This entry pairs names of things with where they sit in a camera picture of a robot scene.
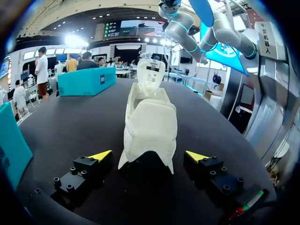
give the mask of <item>yellow triangle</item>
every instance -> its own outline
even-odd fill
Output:
[[[202,160],[204,158],[210,158],[210,157],[207,157],[207,156],[203,156],[203,155],[200,155],[200,154],[197,154],[197,153],[194,153],[194,152],[191,152],[191,151],[186,151],[186,153],[192,157],[195,161],[199,161],[199,160]]]
[[[105,152],[101,152],[98,153],[96,155],[93,156],[87,156],[87,158],[94,158],[94,159],[98,159],[98,161],[100,162],[102,159],[104,159],[110,152],[112,152],[111,150],[105,151]]]

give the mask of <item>teal box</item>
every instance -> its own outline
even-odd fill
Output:
[[[60,96],[95,96],[117,81],[116,68],[82,69],[58,75]]]
[[[33,154],[15,122],[10,102],[0,106],[0,127],[0,164],[3,164],[11,185],[16,190]]]

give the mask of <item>shoe tongue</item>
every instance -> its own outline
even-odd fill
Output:
[[[159,88],[165,74],[165,64],[162,61],[145,59],[137,65],[137,79],[141,92],[148,96]]]

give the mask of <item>black shorts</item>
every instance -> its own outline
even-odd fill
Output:
[[[37,85],[37,90],[38,90],[39,96],[45,96],[47,94],[47,82],[39,83]]]

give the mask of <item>man in yellow shirt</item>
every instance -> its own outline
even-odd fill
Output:
[[[73,72],[77,70],[77,61],[73,58],[73,55],[70,55],[70,59],[67,62],[67,71]]]

